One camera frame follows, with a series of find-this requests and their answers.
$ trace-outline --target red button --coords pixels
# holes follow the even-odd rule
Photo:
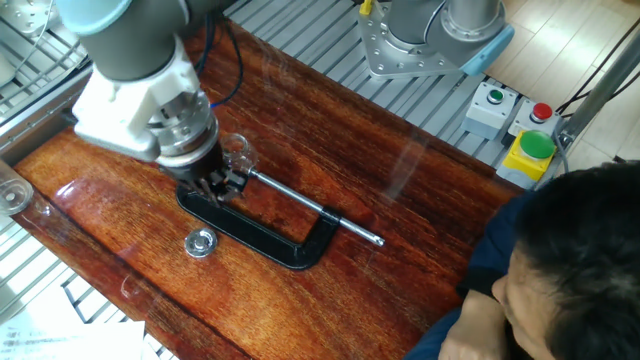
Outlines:
[[[533,107],[533,116],[540,120],[547,120],[551,115],[553,115],[553,109],[545,103],[537,103]]]

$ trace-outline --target small gray screw part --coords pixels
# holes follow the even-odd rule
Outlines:
[[[213,252],[218,246],[218,237],[210,229],[192,231],[184,239],[184,248],[195,258],[203,258]]]

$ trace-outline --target reddish-brown wood surface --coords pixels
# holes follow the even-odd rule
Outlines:
[[[216,108],[259,169],[386,239],[341,229],[313,268],[287,270],[220,236],[190,258],[203,224],[150,164],[69,129],[16,169],[39,191],[16,220],[181,359],[399,359],[459,303],[484,225],[517,193],[493,169],[236,28],[244,84]],[[202,39],[187,49],[195,58]],[[202,76],[212,101],[235,85],[228,40]],[[315,214],[252,181],[235,206],[301,240]]]

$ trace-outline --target white electrical box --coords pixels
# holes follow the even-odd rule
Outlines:
[[[560,115],[553,111],[549,105],[527,99],[524,100],[507,132],[518,136],[521,131],[538,130],[553,136],[560,119]]]
[[[472,134],[494,140],[513,110],[516,97],[509,90],[481,83],[460,127]]]

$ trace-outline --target green button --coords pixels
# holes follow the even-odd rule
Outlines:
[[[491,90],[487,95],[487,100],[492,104],[500,104],[504,99],[504,94],[500,90]]]
[[[527,155],[536,159],[546,159],[556,150],[551,136],[537,130],[522,134],[520,147]]]

